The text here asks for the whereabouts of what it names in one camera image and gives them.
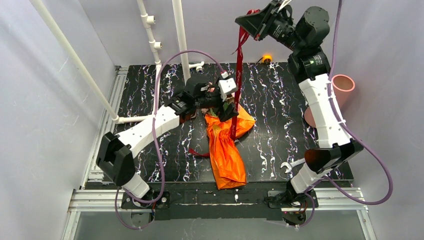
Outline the dark red ribbon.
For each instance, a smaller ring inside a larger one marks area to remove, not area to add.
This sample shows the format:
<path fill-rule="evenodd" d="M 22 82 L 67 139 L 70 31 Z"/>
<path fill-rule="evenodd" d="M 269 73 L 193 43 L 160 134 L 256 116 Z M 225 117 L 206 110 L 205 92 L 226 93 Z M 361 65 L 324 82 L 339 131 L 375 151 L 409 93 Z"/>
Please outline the dark red ribbon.
<path fill-rule="evenodd" d="M 242 27 L 239 28 L 239 34 L 238 34 L 238 46 L 237 46 L 237 62 L 236 62 L 236 72 L 235 72 L 235 80 L 237 83 L 237 91 L 235 92 L 234 97 L 234 103 L 235 108 L 238 110 L 239 107 L 239 101 L 240 101 L 240 95 L 241 95 L 241 87 L 242 87 L 242 73 L 243 73 L 243 50 L 242 46 L 243 44 L 248 40 L 249 33 L 244 30 Z M 230 127 L 230 138 L 232 140 L 236 139 L 236 131 L 237 131 L 237 117 L 233 117 L 231 120 L 231 127 Z"/>

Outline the orange wrapping paper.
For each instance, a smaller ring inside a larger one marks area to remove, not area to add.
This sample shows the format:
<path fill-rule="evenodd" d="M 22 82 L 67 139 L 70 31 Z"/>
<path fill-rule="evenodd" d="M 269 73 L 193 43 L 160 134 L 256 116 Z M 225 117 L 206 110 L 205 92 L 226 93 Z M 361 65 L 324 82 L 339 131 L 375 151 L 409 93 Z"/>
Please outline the orange wrapping paper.
<path fill-rule="evenodd" d="M 209 138 L 210 163 L 218 190 L 241 187 L 247 183 L 245 164 L 230 136 L 232 121 L 221 122 L 206 114 L 206 133 Z"/>

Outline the pink flower bunch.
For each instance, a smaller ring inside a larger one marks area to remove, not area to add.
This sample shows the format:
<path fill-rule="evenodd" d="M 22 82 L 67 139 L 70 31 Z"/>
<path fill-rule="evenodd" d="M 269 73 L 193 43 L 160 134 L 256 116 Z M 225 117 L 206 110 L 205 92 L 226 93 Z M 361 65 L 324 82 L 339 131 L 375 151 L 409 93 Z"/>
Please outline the pink flower bunch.
<path fill-rule="evenodd" d="M 225 102 L 222 106 L 209 108 L 207 114 L 217 117 L 220 122 L 228 121 L 232 118 L 232 112 L 228 111 L 229 104 Z"/>

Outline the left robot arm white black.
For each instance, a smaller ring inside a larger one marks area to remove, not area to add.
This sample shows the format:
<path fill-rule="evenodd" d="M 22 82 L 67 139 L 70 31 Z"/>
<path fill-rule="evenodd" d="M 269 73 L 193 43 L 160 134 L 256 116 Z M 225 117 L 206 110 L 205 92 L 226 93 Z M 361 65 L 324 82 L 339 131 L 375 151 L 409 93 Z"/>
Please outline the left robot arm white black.
<path fill-rule="evenodd" d="M 223 73 L 214 84 L 201 73 L 193 74 L 186 85 L 155 110 L 153 115 L 125 131 L 105 133 L 96 165 L 134 200 L 147 204 L 148 200 L 143 197 L 150 187 L 136 173 L 135 157 L 151 142 L 157 145 L 158 137 L 189 120 L 198 109 L 216 110 L 221 122 L 236 117 L 237 107 L 234 103 L 227 103 L 227 99 L 237 90 L 236 81 L 227 73 Z"/>

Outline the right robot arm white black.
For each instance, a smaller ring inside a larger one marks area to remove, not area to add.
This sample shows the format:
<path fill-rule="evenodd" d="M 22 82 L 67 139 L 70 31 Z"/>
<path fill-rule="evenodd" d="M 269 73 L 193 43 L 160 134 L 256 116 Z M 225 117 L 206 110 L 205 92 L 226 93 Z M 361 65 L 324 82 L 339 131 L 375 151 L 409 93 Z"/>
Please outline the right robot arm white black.
<path fill-rule="evenodd" d="M 319 6 L 305 10 L 297 23 L 292 8 L 281 0 L 239 16 L 235 22 L 256 41 L 267 36 L 291 50 L 288 68 L 305 96 L 318 133 L 318 147 L 305 152 L 305 163 L 290 180 L 289 189 L 302 194 L 332 169 L 363 150 L 345 129 L 330 80 L 331 66 L 322 50 L 330 32 L 329 14 Z"/>

